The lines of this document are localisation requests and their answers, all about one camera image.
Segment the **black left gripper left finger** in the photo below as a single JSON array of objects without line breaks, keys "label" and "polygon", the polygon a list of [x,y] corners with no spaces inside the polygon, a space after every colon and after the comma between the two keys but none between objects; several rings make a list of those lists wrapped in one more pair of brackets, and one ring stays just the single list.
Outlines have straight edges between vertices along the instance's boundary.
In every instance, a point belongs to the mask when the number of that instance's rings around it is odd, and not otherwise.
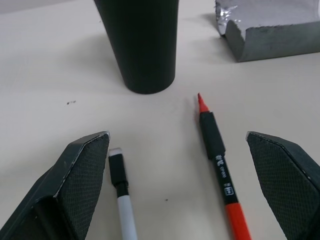
[{"label": "black left gripper left finger", "polygon": [[110,133],[67,145],[0,230],[2,240],[84,240],[101,193]]}]

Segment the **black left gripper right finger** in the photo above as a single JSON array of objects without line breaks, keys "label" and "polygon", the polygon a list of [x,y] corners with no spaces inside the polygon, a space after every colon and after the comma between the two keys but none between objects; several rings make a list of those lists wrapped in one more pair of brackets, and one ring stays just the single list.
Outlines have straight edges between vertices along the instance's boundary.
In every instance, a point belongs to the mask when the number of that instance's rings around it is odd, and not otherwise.
[{"label": "black left gripper right finger", "polygon": [[320,238],[320,166],[296,143],[249,131],[262,193],[288,240]]}]

